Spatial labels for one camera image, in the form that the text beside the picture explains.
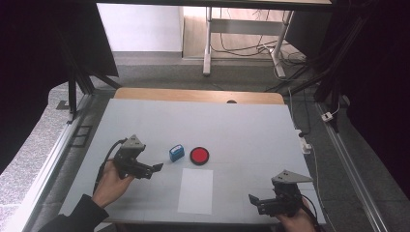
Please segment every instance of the black sleeve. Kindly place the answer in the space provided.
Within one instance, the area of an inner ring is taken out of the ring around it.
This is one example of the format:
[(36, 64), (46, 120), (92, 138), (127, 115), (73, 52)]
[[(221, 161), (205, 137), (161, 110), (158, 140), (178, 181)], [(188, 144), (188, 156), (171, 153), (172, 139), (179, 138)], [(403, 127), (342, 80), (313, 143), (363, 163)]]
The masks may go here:
[(82, 195), (72, 214), (68, 217), (59, 215), (47, 223), (39, 232), (93, 232), (108, 213), (100, 208), (88, 195)]

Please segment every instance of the white wall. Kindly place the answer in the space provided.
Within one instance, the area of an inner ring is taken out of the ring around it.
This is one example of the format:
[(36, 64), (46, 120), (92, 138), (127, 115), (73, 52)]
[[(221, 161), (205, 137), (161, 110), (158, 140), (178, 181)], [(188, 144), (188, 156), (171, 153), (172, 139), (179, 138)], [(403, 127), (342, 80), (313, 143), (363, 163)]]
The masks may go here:
[(182, 51), (181, 7), (98, 4), (112, 51)]

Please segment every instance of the blue block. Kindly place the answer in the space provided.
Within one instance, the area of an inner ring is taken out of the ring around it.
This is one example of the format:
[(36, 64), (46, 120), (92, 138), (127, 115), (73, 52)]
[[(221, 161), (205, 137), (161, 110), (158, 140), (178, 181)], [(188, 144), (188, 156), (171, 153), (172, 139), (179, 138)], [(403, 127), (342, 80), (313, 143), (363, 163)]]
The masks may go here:
[(176, 160), (179, 160), (184, 155), (185, 155), (184, 147), (181, 144), (176, 145), (171, 150), (169, 150), (169, 157), (171, 158), (171, 161), (173, 162)]

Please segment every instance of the red round object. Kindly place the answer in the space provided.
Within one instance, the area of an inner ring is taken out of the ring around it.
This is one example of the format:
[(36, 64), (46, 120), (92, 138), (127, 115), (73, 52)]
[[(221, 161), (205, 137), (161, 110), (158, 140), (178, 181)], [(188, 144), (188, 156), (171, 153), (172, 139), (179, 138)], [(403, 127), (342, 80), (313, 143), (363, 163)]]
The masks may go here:
[(209, 152), (203, 147), (197, 147), (190, 152), (190, 160), (196, 165), (203, 165), (209, 159)]

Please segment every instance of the black curtain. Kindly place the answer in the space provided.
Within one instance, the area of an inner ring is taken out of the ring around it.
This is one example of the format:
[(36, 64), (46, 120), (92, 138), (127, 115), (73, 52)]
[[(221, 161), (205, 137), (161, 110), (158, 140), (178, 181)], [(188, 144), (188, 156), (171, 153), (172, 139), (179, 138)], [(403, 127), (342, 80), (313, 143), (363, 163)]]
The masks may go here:
[(0, 1), (0, 173), (68, 80), (64, 44), (80, 67), (118, 76), (96, 4)]
[(351, 123), (410, 198), (408, 13), (408, 1), (378, 1), (342, 63), (340, 90)]

